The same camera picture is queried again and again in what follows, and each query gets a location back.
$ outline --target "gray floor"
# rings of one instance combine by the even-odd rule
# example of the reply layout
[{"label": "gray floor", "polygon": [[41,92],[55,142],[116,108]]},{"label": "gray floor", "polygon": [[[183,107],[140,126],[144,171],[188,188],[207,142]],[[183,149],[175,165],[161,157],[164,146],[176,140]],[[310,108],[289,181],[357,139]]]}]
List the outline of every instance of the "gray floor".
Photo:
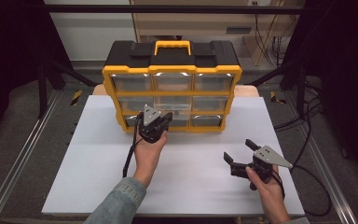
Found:
[{"label": "gray floor", "polygon": [[[256,79],[267,73],[269,69],[270,67],[254,69],[252,66],[248,66],[247,69],[244,69],[245,72],[241,82]],[[83,72],[89,74],[96,81],[100,81],[102,78],[98,75],[100,73],[98,70],[92,70],[91,73],[90,71],[86,72],[86,70]],[[295,117],[289,104],[270,101],[271,91],[275,91],[277,98],[283,100],[288,100],[286,98],[294,94],[291,91],[280,91],[277,85],[279,79],[280,77],[276,77],[265,85],[258,87],[260,95],[265,99],[274,125],[284,123]],[[76,123],[87,101],[87,96],[92,93],[91,87],[78,83],[71,78],[67,78],[67,80],[68,84],[65,90],[60,92],[58,103],[45,130],[38,139],[31,157],[3,207],[0,214],[1,223],[4,223],[4,218],[39,219],[36,223],[41,223],[41,219],[56,220],[54,223],[59,223],[57,222],[58,220],[84,220],[83,217],[50,217],[40,213],[49,188],[60,167],[67,144],[71,141],[71,132],[76,128]],[[75,92],[78,90],[83,91],[78,103],[70,105]],[[307,100],[313,98],[312,93],[308,92],[306,98]],[[28,134],[33,129],[37,113],[38,95],[36,82],[31,82],[11,93],[9,108],[0,123],[0,186],[20,153]],[[344,159],[341,156],[340,144],[336,140],[334,130],[332,130],[323,113],[318,113],[311,119],[311,127],[312,137],[322,151],[326,163],[331,168],[358,221],[358,163],[351,159]],[[287,160],[293,162],[305,139],[300,127],[296,126],[287,131],[277,132],[277,136],[284,156]],[[308,148],[299,164],[318,175]],[[293,179],[304,208],[313,213],[322,213],[328,202],[322,187],[301,170],[294,170]],[[324,217],[306,216],[311,223],[341,223],[335,206]],[[234,218],[136,218],[134,223],[233,223],[233,221]],[[246,218],[243,223],[258,223],[258,220],[256,217]]]}]

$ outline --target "jacket sleeve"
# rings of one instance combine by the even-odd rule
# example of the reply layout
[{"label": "jacket sleeve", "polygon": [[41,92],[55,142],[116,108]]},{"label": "jacket sleeve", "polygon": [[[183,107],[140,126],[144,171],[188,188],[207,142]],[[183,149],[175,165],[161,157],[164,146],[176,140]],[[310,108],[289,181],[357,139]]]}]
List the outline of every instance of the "jacket sleeve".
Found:
[{"label": "jacket sleeve", "polygon": [[293,219],[288,222],[283,222],[283,224],[310,224],[310,222],[308,221],[308,219],[306,217],[302,217],[302,218],[298,218],[298,219]]},{"label": "jacket sleeve", "polygon": [[141,182],[125,177],[89,215],[85,224],[131,223],[145,195],[146,188]]}]

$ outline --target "white surface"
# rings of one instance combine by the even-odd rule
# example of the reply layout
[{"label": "white surface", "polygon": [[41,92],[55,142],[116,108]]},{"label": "white surface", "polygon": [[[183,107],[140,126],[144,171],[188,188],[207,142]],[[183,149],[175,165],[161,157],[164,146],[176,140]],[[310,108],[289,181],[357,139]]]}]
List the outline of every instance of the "white surface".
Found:
[{"label": "white surface", "polygon": [[[129,5],[128,0],[45,0],[62,5]],[[136,41],[130,13],[50,13],[71,61],[105,61],[116,40]]]},{"label": "white surface", "polygon": [[[282,155],[263,98],[236,97],[222,133],[169,133],[139,216],[251,216],[263,214],[249,181],[230,175],[223,160],[249,163],[249,138]],[[91,213],[119,182],[131,144],[109,96],[90,96],[42,213]],[[133,174],[132,158],[129,176]],[[280,167],[290,215],[304,215],[287,168]]]}]

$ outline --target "human hand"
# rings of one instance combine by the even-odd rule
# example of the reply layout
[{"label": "human hand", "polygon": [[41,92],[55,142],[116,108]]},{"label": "human hand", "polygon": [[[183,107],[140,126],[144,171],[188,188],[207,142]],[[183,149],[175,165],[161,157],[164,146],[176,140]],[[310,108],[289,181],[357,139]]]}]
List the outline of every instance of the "human hand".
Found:
[{"label": "human hand", "polygon": [[[273,169],[278,173],[277,165],[273,165]],[[290,221],[290,217],[283,203],[281,186],[278,182],[274,178],[271,178],[268,183],[264,183],[258,174],[249,166],[246,167],[246,173],[257,187],[264,214],[266,214],[270,223],[275,224]]]},{"label": "human hand", "polygon": [[[136,142],[140,141],[142,137],[137,134]],[[156,143],[148,143],[142,140],[136,145],[135,148],[135,159],[136,159],[136,170],[133,177],[147,188],[150,185],[153,174],[158,165],[159,155],[161,150],[167,143],[168,136],[167,131],[162,133],[161,137]]]}]

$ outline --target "black and yellow storage box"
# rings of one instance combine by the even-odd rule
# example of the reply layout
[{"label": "black and yellow storage box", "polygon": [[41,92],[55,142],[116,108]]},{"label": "black and yellow storage box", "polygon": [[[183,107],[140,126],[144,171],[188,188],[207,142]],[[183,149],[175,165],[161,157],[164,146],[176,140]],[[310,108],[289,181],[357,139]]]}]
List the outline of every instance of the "black and yellow storage box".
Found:
[{"label": "black and yellow storage box", "polygon": [[241,72],[229,41],[116,41],[103,84],[125,132],[145,105],[173,112],[170,132],[221,132]]}]

